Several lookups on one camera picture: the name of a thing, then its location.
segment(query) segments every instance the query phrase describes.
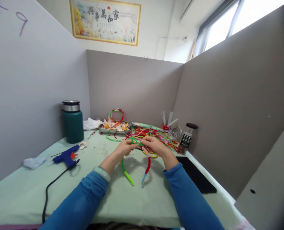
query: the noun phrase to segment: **person's left hand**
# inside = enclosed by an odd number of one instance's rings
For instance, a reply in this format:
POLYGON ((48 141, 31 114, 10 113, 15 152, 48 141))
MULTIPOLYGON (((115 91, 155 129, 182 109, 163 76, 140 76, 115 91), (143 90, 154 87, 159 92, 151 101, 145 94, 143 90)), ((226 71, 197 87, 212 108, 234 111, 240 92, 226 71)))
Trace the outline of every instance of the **person's left hand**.
POLYGON ((128 156, 137 147, 138 144, 131 144, 131 140, 123 140, 112 154, 117 156, 118 162, 121 162, 124 156, 128 156))

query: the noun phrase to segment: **gold frame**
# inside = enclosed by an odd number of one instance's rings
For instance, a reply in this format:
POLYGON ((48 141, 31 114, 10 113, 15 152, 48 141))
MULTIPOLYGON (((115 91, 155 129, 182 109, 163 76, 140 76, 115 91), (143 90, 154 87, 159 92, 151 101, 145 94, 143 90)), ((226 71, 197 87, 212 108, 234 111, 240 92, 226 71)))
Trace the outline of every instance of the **gold frame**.
POLYGON ((71 10, 72 30, 73 30, 73 36, 75 38, 86 39, 86 40, 93 40, 93 41, 98 41, 98 42, 109 42, 109 43, 116 43, 116 44, 122 44, 122 45, 138 46, 138 37, 139 37, 139 28, 140 28, 140 16, 141 16, 141 4, 127 3, 127 2, 121 2, 121 1, 111 1, 111 0, 86 0, 86 1, 138 6, 139 10, 138 10, 138 23, 137 23, 137 39, 136 39, 137 42, 136 42, 136 44, 132 44, 130 42, 112 41, 112 40, 108 40, 108 39, 91 38, 91 37, 76 35, 76 33, 75 33, 75 19, 74 19, 74 11, 73 11, 73 1, 69 0, 70 10, 71 10))

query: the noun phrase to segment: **black tablet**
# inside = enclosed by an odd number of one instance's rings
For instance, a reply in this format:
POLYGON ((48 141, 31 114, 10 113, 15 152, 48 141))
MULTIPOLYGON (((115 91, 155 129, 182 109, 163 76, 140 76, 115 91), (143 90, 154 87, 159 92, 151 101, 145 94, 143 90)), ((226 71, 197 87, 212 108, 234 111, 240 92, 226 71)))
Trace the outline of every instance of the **black tablet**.
POLYGON ((216 193, 217 189, 197 169, 188 157, 176 157, 202 194, 216 193))

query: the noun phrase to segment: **window frame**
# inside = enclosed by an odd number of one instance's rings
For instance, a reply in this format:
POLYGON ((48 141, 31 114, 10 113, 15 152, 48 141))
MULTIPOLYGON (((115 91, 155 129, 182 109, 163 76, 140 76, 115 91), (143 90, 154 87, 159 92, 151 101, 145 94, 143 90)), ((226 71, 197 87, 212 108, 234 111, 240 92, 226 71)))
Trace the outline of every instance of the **window frame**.
POLYGON ((206 21, 200 26, 198 35, 197 35, 197 42, 196 42, 196 50, 193 54, 193 57, 198 56, 199 54, 203 53, 206 48, 208 36, 210 33, 211 25, 214 24, 217 20, 223 16, 224 12, 229 10, 234 4, 238 4, 237 9, 234 13, 232 18, 228 33, 226 38, 230 37, 233 32, 233 28, 241 11, 245 0, 225 0, 207 19, 206 21))

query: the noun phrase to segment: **bangle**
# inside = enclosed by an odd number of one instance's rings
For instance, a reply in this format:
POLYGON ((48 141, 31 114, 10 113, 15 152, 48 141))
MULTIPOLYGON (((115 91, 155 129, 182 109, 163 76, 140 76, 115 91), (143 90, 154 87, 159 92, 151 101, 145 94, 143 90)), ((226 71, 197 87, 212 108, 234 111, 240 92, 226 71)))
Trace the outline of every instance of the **bangle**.
POLYGON ((95 167, 93 168, 93 171, 98 173, 99 175, 102 176, 102 178, 104 178, 108 183, 111 180, 110 175, 101 167, 95 167))

